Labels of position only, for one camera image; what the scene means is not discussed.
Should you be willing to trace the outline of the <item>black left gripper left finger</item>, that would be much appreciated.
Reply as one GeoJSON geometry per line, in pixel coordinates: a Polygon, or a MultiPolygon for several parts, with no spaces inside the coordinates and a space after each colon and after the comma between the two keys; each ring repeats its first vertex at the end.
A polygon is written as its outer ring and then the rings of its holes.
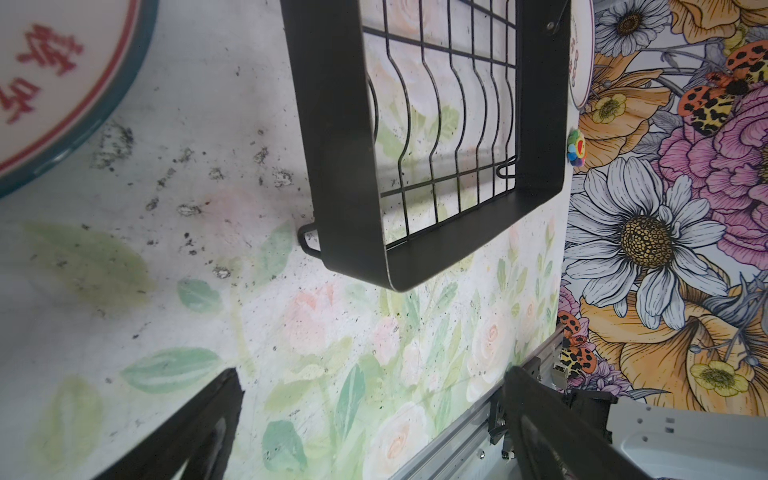
{"type": "Polygon", "coordinates": [[[221,479],[242,410],[237,371],[222,371],[99,479],[221,479]]]}

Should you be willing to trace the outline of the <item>orange sunburst plate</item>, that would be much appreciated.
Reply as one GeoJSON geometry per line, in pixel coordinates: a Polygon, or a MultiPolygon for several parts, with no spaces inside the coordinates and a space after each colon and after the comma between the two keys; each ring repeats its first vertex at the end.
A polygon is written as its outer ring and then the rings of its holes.
{"type": "Polygon", "coordinates": [[[144,62],[156,1],[1,4],[1,193],[60,163],[108,119],[144,62]]]}

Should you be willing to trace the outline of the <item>red character white plate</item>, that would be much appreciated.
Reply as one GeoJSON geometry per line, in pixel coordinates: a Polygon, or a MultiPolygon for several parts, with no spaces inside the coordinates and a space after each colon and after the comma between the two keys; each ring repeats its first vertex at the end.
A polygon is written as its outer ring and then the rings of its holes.
{"type": "Polygon", "coordinates": [[[568,85],[574,106],[581,110],[589,99],[594,72],[595,12],[592,0],[570,2],[568,85]]]}

